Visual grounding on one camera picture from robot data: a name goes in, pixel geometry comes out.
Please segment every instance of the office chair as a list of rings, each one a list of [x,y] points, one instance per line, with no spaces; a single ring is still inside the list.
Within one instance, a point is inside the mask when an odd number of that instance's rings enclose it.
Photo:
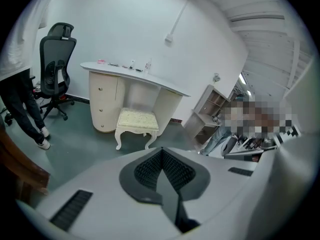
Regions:
[[[63,120],[66,121],[68,116],[59,104],[67,102],[71,102],[71,105],[75,104],[72,98],[59,99],[66,94],[70,84],[67,66],[77,44],[77,40],[71,38],[73,29],[74,27],[70,24],[56,23],[40,42],[41,92],[39,96],[45,99],[51,98],[48,104],[40,107],[40,113],[43,112],[43,108],[47,108],[43,119],[53,108],[56,108],[63,114]]]

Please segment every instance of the person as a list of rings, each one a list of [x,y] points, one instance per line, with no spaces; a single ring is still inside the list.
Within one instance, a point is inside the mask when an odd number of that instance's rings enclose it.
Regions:
[[[234,100],[238,102],[243,101],[244,95],[239,94]],[[222,124],[214,132],[205,148],[201,149],[198,154],[208,156],[209,153],[212,152],[219,144],[223,143],[228,137],[233,135],[231,127],[229,125],[226,126],[226,114],[222,113],[221,116]]]
[[[30,68],[37,31],[46,27],[52,1],[32,0],[27,5],[11,29],[0,54],[2,101],[21,129],[44,150],[50,148],[50,143],[45,139],[50,133],[30,88]],[[40,132],[31,124],[23,103]]]

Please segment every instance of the cream stool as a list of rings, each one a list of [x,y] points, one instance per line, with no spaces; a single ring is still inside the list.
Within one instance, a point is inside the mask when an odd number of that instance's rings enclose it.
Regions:
[[[158,131],[159,127],[154,113],[124,107],[121,109],[114,134],[118,143],[115,149],[119,150],[121,148],[121,134],[123,132],[132,132],[134,134],[143,134],[144,137],[147,134],[151,134],[151,139],[144,147],[147,150],[149,145],[157,139]]]

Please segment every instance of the white desk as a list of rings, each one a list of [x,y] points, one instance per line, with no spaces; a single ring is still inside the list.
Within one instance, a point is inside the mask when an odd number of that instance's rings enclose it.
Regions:
[[[93,126],[100,132],[112,132],[117,127],[125,96],[123,78],[135,79],[161,87],[153,112],[159,125],[160,136],[168,125],[183,96],[190,94],[174,83],[159,77],[122,66],[84,62],[80,64],[89,71],[89,96]]]

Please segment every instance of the shelving unit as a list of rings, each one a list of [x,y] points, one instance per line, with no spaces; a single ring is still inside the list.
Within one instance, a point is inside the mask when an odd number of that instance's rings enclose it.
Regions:
[[[219,127],[213,121],[212,116],[217,115],[221,109],[226,107],[235,95],[237,94],[232,91],[228,99],[209,84],[196,104],[191,117],[184,125],[189,136],[198,143],[204,144]]]

